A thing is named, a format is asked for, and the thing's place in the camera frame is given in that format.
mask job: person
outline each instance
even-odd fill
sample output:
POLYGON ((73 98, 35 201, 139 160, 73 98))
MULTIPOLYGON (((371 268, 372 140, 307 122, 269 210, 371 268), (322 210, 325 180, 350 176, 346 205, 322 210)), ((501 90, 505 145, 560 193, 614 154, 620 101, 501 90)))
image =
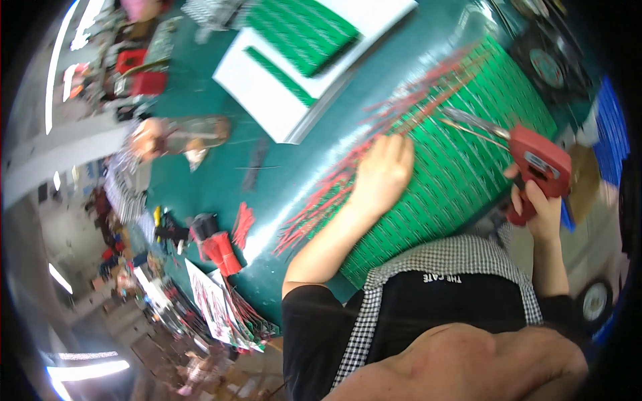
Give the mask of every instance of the person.
POLYGON ((184 396, 192 395, 204 384, 218 380, 224 373, 227 349, 221 343, 209 346, 209 356, 202 359, 194 352, 189 351, 185 355, 189 357, 187 366, 177 366, 180 376, 185 378, 185 385, 177 390, 177 393, 184 396))
MULTIPOLYGON (((413 165, 409 138, 378 139, 346 204, 288 266, 281 308, 291 399, 566 399, 587 363, 567 337, 577 326, 562 261, 561 200, 546 199, 533 181, 525 189, 537 210, 528 222, 532 282, 498 244, 459 235, 371 270, 345 306, 324 284, 395 205, 413 165)), ((511 166, 506 175, 517 172, 511 166)), ((521 213, 516 188, 512 202, 521 213)))

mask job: black tape roll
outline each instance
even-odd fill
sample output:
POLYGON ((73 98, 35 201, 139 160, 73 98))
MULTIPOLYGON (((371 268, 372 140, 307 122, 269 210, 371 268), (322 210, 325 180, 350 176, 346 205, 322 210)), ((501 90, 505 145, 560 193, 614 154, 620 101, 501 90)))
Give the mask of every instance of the black tape roll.
POLYGON ((218 221, 216 214, 201 213, 194 218, 192 228, 196 234, 196 240, 203 242, 218 232, 218 221))

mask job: wheel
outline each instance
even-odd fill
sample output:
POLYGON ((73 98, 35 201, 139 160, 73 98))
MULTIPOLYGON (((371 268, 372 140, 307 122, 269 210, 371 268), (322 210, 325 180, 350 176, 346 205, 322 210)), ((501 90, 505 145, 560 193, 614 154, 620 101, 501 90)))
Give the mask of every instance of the wheel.
POLYGON ((613 310, 613 290, 608 281, 591 282, 575 300, 582 321, 592 332, 598 330, 613 310))

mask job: teal work table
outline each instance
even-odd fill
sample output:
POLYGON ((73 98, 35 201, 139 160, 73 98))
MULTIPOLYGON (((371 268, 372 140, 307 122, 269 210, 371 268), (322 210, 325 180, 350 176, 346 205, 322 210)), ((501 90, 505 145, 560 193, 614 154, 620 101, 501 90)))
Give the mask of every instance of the teal work table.
MULTIPOLYGON (((502 7, 508 9, 515 29, 524 25, 524 20, 510 5, 502 7)), ((182 13, 175 10, 168 17, 176 15, 182 13)), ((215 212, 221 229, 230 231, 239 204, 247 202, 254 210, 256 222, 245 250, 237 250, 244 268, 230 281, 257 312, 276 324, 281 322, 281 284, 293 256, 292 250, 278 257, 272 255, 279 227, 303 207, 312 185, 352 146, 358 132, 357 123, 365 117, 361 109, 390 97, 403 81, 423 73, 453 49, 487 33, 503 46, 510 44, 501 20, 485 3, 420 1, 418 9, 360 63, 338 99, 302 144, 295 146, 269 140, 263 129, 211 79, 237 32, 214 32, 206 44, 199 45, 194 41, 196 30, 196 24, 189 17, 182 20, 175 37, 168 87, 158 97, 156 114, 162 117, 224 114, 230 119, 232 133, 226 144, 210 150, 194 173, 189 172, 182 155, 155 160, 147 207, 150 210, 159 205, 168 208, 179 221, 203 212, 215 212), (261 170, 255 192, 243 192, 241 183, 247 170, 235 167, 248 166, 261 138, 267 138, 270 143, 263 165, 280 167, 261 170)), ((565 125, 561 123, 563 121, 558 121, 558 127, 563 128, 565 125)), ((206 273, 215 269, 211 262, 200 262, 195 244, 191 244, 183 256, 206 273)), ((168 258, 166 273, 191 296, 182 257, 177 259, 178 265, 168 258)), ((356 291, 341 275, 332 279, 329 287, 342 302, 356 291)))

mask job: person's hand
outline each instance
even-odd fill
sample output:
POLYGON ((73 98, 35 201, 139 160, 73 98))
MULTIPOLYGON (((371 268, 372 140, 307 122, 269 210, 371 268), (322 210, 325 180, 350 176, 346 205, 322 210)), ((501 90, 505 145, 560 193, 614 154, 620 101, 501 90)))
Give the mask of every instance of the person's hand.
MULTIPOLYGON (((517 164, 512 164, 504 171, 508 178, 514 178, 519 172, 517 164)), ((533 235, 533 240, 539 242, 558 241, 560 235, 560 213, 562 210, 562 198, 550 198, 542 192, 534 181, 526 182, 526 197, 535 207, 537 215, 526 223, 528 230, 533 235)), ((517 214, 521 215, 523 206, 519 197, 519 189, 513 185, 510 191, 510 199, 517 214)))
POLYGON ((379 138, 357 168, 348 204, 368 217, 380 218, 408 186, 414 163, 415 149, 410 138, 379 138))

